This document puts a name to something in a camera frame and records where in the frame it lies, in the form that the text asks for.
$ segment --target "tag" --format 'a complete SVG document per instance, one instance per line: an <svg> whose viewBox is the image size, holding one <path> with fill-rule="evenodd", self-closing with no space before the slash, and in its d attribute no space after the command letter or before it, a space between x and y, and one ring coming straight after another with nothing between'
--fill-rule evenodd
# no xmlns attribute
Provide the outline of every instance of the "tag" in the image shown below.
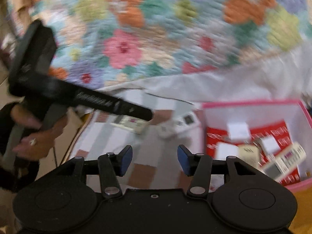
<svg viewBox="0 0 312 234"><path fill-rule="evenodd" d="M260 162L260 150L257 146L250 145L250 144L242 144L238 145L238 157L246 162L247 164L251 165L252 167L258 169L259 162Z"/></svg>

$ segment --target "pink storage bin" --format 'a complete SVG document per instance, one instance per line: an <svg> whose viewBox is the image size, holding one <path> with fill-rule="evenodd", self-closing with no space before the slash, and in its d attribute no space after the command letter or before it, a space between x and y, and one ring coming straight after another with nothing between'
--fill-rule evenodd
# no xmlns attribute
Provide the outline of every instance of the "pink storage bin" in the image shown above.
<svg viewBox="0 0 312 234"><path fill-rule="evenodd" d="M202 104L202 125L227 129L228 122L246 122L250 128L265 127L285 120L292 142L298 142L306 151L306 160L299 165L301 182L286 186L297 192L312 186L312 118L300 100L209 102Z"/></svg>

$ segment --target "black cable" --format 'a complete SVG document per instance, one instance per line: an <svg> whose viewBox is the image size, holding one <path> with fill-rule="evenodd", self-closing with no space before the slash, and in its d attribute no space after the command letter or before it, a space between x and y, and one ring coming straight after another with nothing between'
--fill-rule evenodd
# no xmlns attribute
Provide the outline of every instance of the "black cable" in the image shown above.
<svg viewBox="0 0 312 234"><path fill-rule="evenodd" d="M55 153L55 147L53 147L53 154L54 154L55 168L57 168L57 155L56 155L56 153Z"/></svg>

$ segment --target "black sleeve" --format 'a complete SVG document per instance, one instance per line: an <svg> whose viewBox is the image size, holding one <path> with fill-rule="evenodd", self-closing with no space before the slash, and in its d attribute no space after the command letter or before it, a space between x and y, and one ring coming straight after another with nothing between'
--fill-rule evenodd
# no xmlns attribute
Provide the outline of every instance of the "black sleeve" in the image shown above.
<svg viewBox="0 0 312 234"><path fill-rule="evenodd" d="M0 153L2 155L5 153L7 142L14 126L14 121L11 119L11 110L16 104L7 104L0 110Z"/></svg>
<svg viewBox="0 0 312 234"><path fill-rule="evenodd" d="M5 105L0 110L0 153L4 155L7 148L7 142L10 137L11 130L14 126L14 121L11 119L11 110L17 103L10 103ZM12 173L3 170L0 167L0 187L18 192L23 187L35 181L39 170L38 162L30 162L28 167L28 174L21 177L15 182L15 177Z"/></svg>

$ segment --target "finger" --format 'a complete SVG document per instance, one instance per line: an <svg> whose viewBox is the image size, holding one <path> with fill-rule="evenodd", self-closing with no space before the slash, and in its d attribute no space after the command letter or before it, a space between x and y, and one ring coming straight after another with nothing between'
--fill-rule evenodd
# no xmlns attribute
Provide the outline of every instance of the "finger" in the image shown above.
<svg viewBox="0 0 312 234"><path fill-rule="evenodd" d="M55 123L55 125L52 128L52 132L55 138L58 138L63 133L64 127L67 125L67 122L68 117L67 115L65 115Z"/></svg>
<svg viewBox="0 0 312 234"><path fill-rule="evenodd" d="M30 111L23 108L20 104L15 105L11 110L12 119L27 128L40 129L41 122Z"/></svg>
<svg viewBox="0 0 312 234"><path fill-rule="evenodd" d="M37 143L33 146L22 143L16 146L13 149L13 152L15 152L20 158L27 159L29 161L37 161L41 158L45 158L53 146L54 141L45 142L44 144Z"/></svg>
<svg viewBox="0 0 312 234"><path fill-rule="evenodd" d="M51 132L51 130L46 130L46 131L40 131L40 132L36 132L36 133L32 133L27 137L24 137L21 140L21 143L19 145L17 145L14 150L15 151L23 151L25 150L24 148L28 148L28 147L32 147L30 145L30 141L32 139L36 140L36 144L33 145L33 147L45 147L49 150L50 149L50 144L51 142L54 143L55 137L54 134Z"/></svg>

